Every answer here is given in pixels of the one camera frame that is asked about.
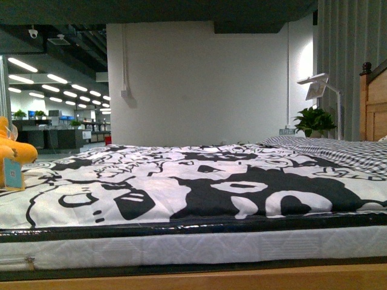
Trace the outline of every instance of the white pillar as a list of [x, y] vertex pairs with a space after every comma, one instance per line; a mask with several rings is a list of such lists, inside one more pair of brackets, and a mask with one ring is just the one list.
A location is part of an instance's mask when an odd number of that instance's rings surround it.
[[7, 117], [9, 125], [11, 126], [11, 99], [8, 86], [7, 59], [5, 56], [0, 56], [0, 115]]

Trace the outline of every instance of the desk lamp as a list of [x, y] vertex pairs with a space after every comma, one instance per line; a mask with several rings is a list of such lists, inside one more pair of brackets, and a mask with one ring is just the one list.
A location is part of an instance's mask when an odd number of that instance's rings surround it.
[[336, 89], [334, 86], [328, 83], [328, 74], [316, 74], [315, 76], [308, 77], [303, 80], [299, 80], [297, 83], [304, 85], [311, 83], [309, 86], [308, 94], [305, 100], [311, 100], [313, 98], [321, 98], [324, 94], [325, 87], [330, 88], [337, 94], [337, 139], [341, 140], [341, 97], [343, 93]]

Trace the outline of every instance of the wooden bedpost finial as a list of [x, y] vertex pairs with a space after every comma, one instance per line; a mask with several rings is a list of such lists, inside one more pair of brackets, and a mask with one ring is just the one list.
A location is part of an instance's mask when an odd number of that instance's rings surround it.
[[365, 62], [363, 63], [363, 71], [361, 74], [359, 74], [360, 76], [364, 76], [365, 74], [370, 74], [372, 71], [371, 71], [371, 62]]

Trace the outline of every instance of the air vent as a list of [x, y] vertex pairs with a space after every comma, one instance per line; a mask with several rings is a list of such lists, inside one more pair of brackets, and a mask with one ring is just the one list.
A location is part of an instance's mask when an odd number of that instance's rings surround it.
[[65, 36], [62, 34], [57, 35], [58, 38], [48, 38], [47, 40], [53, 45], [70, 45], [70, 43], [65, 39]]

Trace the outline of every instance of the store floor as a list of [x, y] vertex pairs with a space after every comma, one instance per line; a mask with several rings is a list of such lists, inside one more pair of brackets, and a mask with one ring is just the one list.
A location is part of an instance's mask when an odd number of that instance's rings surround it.
[[[85, 144], [82, 148], [80, 148], [81, 152], [87, 151], [90, 148], [94, 147], [100, 147], [100, 146], [105, 146], [105, 142], [97, 142], [97, 143], [89, 143]], [[36, 162], [39, 161], [54, 161], [58, 160], [61, 158], [66, 158], [72, 155], [77, 154], [76, 152], [68, 152], [68, 153], [58, 153], [58, 154], [38, 154]]]

